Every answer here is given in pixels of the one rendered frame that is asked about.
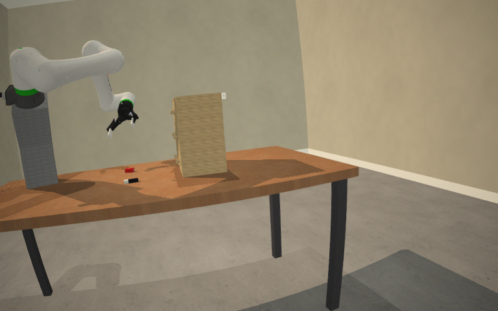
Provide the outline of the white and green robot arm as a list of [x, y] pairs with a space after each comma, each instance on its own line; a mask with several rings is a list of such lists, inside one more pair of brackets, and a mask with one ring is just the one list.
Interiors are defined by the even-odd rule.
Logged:
[[134, 94], [113, 95], [108, 79], [108, 74], [119, 72], [124, 62], [122, 52], [96, 40], [83, 46], [82, 57], [66, 60], [49, 60], [35, 48], [22, 47], [10, 55], [14, 85], [9, 85], [0, 97], [6, 100], [6, 106], [15, 104], [21, 109], [31, 109], [44, 102], [44, 93], [91, 77], [103, 111], [119, 112], [122, 107], [132, 111], [136, 103]]

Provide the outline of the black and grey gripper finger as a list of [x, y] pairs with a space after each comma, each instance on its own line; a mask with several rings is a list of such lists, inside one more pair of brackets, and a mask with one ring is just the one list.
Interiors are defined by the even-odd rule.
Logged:
[[[131, 116], [133, 114], [133, 116]], [[127, 117], [127, 120], [131, 120], [131, 126], [134, 128], [134, 125], [135, 125], [135, 121], [136, 119], [138, 119], [139, 117], [137, 116], [136, 113], [134, 113], [134, 111], [132, 110], [129, 115], [128, 114], [123, 114], [124, 116]]]
[[122, 122], [119, 122], [119, 119], [121, 118], [122, 116], [120, 115], [117, 119], [113, 119], [112, 123], [109, 125], [109, 127], [107, 128], [107, 131], [108, 131], [108, 137], [111, 139], [112, 138], [112, 133], [113, 131], [115, 130], [115, 128], [121, 124]]

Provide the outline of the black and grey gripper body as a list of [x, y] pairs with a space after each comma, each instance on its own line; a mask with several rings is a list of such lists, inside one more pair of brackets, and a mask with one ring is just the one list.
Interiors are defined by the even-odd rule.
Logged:
[[120, 108], [120, 110], [119, 110], [119, 112], [118, 112], [118, 117], [119, 117], [120, 115], [121, 115], [122, 117], [119, 119], [119, 122], [126, 121], [126, 120], [127, 120], [127, 117], [126, 117], [126, 116], [124, 116], [123, 114], [125, 113], [125, 114], [128, 114], [128, 115], [129, 115], [129, 112], [131, 112], [131, 111], [130, 111], [130, 109], [129, 109], [129, 108], [127, 108], [127, 107], [122, 107], [122, 108]]

